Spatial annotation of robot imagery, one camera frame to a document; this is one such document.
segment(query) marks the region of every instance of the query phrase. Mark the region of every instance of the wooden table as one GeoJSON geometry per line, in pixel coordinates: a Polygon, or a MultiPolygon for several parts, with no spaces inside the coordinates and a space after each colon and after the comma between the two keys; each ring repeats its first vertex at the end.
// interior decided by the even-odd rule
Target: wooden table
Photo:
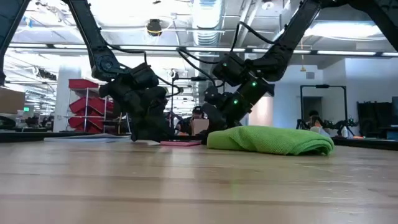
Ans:
{"type": "Polygon", "coordinates": [[[398,223],[398,152],[0,144],[1,224],[398,223]]]}

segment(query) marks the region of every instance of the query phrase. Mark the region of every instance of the green microfiber towel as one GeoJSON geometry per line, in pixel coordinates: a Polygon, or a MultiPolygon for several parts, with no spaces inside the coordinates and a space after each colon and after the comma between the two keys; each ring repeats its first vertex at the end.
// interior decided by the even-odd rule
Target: green microfiber towel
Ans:
{"type": "Polygon", "coordinates": [[[239,126],[210,133],[207,147],[282,155],[324,154],[334,149],[333,141],[306,130],[265,126],[239,126]]]}

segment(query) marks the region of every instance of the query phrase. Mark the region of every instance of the ceiling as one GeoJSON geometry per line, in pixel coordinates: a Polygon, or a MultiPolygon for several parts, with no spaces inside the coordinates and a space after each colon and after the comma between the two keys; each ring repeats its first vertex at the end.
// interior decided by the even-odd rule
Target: ceiling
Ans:
{"type": "MultiPolygon", "coordinates": [[[[88,0],[91,3],[91,11],[98,25],[102,28],[102,35],[110,44],[173,46],[194,46],[196,35],[203,33],[198,30],[198,27],[195,27],[195,24],[198,23],[198,19],[195,21],[195,18],[198,17],[195,11],[195,4],[198,1],[161,0],[159,3],[153,4],[154,0],[112,0],[110,4],[106,0],[88,0]],[[160,19],[162,21],[163,33],[160,37],[151,37],[146,32],[146,24],[149,19],[160,19]]],[[[254,17],[252,22],[250,22],[251,27],[268,39],[277,37],[281,25],[290,20],[299,4],[299,0],[273,0],[272,8],[265,10],[261,7],[261,3],[258,4],[260,7],[256,10],[256,0],[209,1],[223,3],[219,25],[214,29],[210,29],[213,32],[220,33],[220,39],[217,43],[219,47],[231,46],[236,24],[241,19],[241,15],[244,14],[243,9],[248,5],[248,2],[251,2],[251,7],[247,12],[246,19],[249,19],[252,14],[254,17]]],[[[201,26],[204,26],[205,23],[211,24],[213,22],[210,14],[208,18],[206,14],[201,14],[200,19],[199,24],[201,26]]],[[[325,9],[319,14],[305,37],[303,37],[302,44],[298,46],[298,49],[395,51],[384,36],[377,32],[372,35],[363,34],[359,37],[347,37],[345,35],[334,37],[330,34],[333,26],[329,28],[327,26],[326,28],[323,27],[323,24],[333,25],[334,22],[339,22],[337,26],[343,30],[345,29],[346,33],[352,30],[352,28],[346,26],[347,24],[355,23],[358,26],[366,26],[368,30],[369,27],[374,25],[365,13],[356,11],[349,6],[343,6],[339,9],[325,9]]],[[[263,41],[252,34],[240,38],[243,39],[243,42],[238,47],[267,47],[263,41]]],[[[12,42],[84,44],[67,5],[58,0],[31,1],[12,42]]],[[[152,65],[152,68],[159,76],[168,81],[171,81],[170,71],[172,68],[178,70],[183,77],[193,77],[197,74],[189,64],[176,57],[177,55],[173,52],[149,52],[149,55],[149,64],[152,65]]],[[[142,63],[142,57],[137,55],[118,53],[117,56],[122,63],[131,67],[142,63]]],[[[68,63],[69,58],[75,57],[80,57],[82,61],[86,62],[87,66],[85,66],[83,71],[85,77],[90,78],[89,61],[84,49],[72,50],[64,48],[54,51],[10,48],[5,58],[6,80],[41,81],[42,79],[35,75],[35,67],[43,68],[54,75],[58,75],[59,66],[68,63]]],[[[339,56],[307,55],[304,62],[305,64],[318,65],[322,68],[329,62],[340,58],[339,56]]],[[[291,64],[301,64],[302,62],[302,57],[295,55],[291,64]]],[[[192,86],[186,87],[183,97],[186,100],[177,100],[181,101],[181,104],[177,104],[177,107],[189,113],[192,105],[198,103],[197,96],[200,93],[198,84],[186,80],[180,80],[179,82],[182,85],[192,86]]],[[[24,88],[31,90],[29,92],[31,95],[41,94],[41,96],[46,97],[56,95],[56,85],[26,84],[24,88]]]]}

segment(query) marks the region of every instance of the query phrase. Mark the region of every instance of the metal frame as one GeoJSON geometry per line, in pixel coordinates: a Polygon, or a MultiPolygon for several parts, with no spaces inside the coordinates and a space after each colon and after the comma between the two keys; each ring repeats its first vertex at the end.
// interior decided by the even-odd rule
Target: metal frame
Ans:
{"type": "Polygon", "coordinates": [[[306,87],[315,87],[315,88],[342,88],[344,91],[344,115],[345,120],[348,120],[348,112],[347,112],[347,87],[339,86],[339,85],[300,85],[300,106],[301,106],[301,119],[304,119],[304,102],[303,102],[303,89],[306,87]]]}

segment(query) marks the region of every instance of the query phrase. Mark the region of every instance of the doorway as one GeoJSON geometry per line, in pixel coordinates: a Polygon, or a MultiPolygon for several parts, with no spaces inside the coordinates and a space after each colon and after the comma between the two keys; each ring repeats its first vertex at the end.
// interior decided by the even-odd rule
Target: doorway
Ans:
{"type": "Polygon", "coordinates": [[[303,97],[303,117],[307,121],[310,111],[316,110],[322,115],[322,97],[321,96],[304,96],[303,97]]]}

